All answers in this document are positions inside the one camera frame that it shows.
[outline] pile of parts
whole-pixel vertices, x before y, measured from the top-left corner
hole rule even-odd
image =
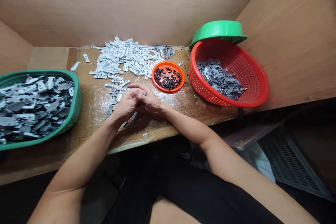
[[[0,143],[43,138],[70,112],[74,83],[62,77],[31,77],[0,89]]]
[[[124,72],[132,72],[137,76],[144,75],[145,79],[152,77],[152,71],[156,64],[164,61],[164,58],[170,59],[175,55],[175,50],[169,45],[139,45],[133,39],[126,41],[120,40],[118,37],[114,38],[113,42],[106,43],[105,47],[92,47],[101,50],[101,54],[97,59],[97,68],[89,74],[94,75],[96,79],[111,78],[111,83],[106,83],[105,86],[112,87],[110,92],[110,105],[107,110],[107,117],[112,114],[123,94],[129,89],[124,87],[131,80],[124,80],[123,77],[116,74],[123,74]],[[85,62],[90,62],[87,54],[83,54]],[[71,68],[75,71],[80,62]],[[137,118],[138,113],[135,112],[131,122]]]
[[[164,57],[170,59],[175,54],[175,50],[169,45],[142,46],[132,38],[122,41],[115,37],[113,42],[105,42],[105,45],[103,48],[92,47],[101,50],[97,69],[90,72],[95,78],[106,79],[111,75],[123,74],[129,70],[137,76],[144,75],[145,79],[148,79],[152,77],[152,70],[157,63],[164,61]],[[122,70],[119,67],[120,64],[124,64]]]
[[[239,80],[234,78],[235,73],[229,74],[227,68],[221,67],[221,62],[209,59],[206,62],[198,62],[197,67],[204,79],[219,93],[232,100],[238,100],[243,91]]]
[[[106,113],[107,114],[106,118],[108,118],[110,115],[112,115],[113,111],[116,109],[116,106],[120,102],[124,93],[131,89],[127,87],[123,87],[121,85],[115,85],[111,83],[106,83],[105,86],[113,88],[113,90],[110,91],[110,105]],[[133,123],[137,117],[138,117],[138,112],[135,112],[131,118],[131,123]]]

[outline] forearm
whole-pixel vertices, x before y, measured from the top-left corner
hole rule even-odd
[[[284,223],[316,223],[292,197],[250,166],[209,127],[166,105],[161,113],[182,135],[199,144],[215,175],[245,190]]]
[[[204,123],[186,116],[165,104],[161,105],[160,113],[167,118],[182,135],[195,144],[199,145],[213,138],[221,139]]]
[[[93,135],[62,165],[46,192],[62,192],[84,188],[100,163],[122,122],[110,116]]]

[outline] hand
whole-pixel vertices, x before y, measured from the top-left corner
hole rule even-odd
[[[135,96],[135,93],[142,93],[144,96],[144,91],[138,88],[125,92],[112,113],[113,117],[121,123],[128,121],[138,107],[137,104],[140,100]]]
[[[134,92],[135,97],[142,101],[150,111],[161,112],[164,103],[156,97],[152,90],[139,83],[129,84],[127,87],[136,88],[136,91]]]

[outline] person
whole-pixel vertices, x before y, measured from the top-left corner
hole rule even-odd
[[[61,166],[28,224],[79,223],[85,187],[120,126],[140,102],[162,114],[206,155],[211,172],[174,155],[134,166],[103,223],[318,223],[275,183],[252,168],[213,130],[161,102],[141,84],[128,85],[110,117]]]

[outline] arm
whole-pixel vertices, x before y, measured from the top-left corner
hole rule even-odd
[[[137,89],[126,92],[113,114],[61,166],[43,193],[28,224],[79,223],[86,184],[104,160],[119,127],[135,112],[139,102],[134,96],[136,91]]]
[[[300,204],[245,162],[209,127],[165,105],[146,87],[139,84],[130,87],[143,89],[147,96],[139,92],[136,97],[149,110],[164,115],[182,135],[201,147],[214,174],[245,190],[284,223],[317,223]]]

